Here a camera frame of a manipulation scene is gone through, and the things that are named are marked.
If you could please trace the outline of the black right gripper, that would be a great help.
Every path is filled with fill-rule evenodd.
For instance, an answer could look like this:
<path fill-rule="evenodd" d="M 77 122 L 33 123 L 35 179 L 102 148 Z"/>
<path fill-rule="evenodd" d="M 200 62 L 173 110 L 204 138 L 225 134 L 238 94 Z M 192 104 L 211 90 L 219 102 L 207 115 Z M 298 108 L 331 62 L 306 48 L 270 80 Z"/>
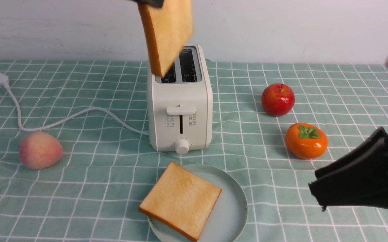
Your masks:
<path fill-rule="evenodd" d="M 388 133 L 377 128 L 362 144 L 314 172 L 308 188 L 322 210 L 334 206 L 388 209 Z"/>

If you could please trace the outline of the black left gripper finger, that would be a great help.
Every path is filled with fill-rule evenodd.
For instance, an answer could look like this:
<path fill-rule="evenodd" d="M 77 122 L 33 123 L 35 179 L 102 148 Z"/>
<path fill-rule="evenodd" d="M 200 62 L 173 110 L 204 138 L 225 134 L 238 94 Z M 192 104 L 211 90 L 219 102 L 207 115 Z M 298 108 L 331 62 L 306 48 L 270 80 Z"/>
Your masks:
<path fill-rule="evenodd" d="M 164 4 L 164 0 L 132 0 L 132 1 L 136 2 L 137 4 L 146 4 L 159 9 L 161 9 Z"/>

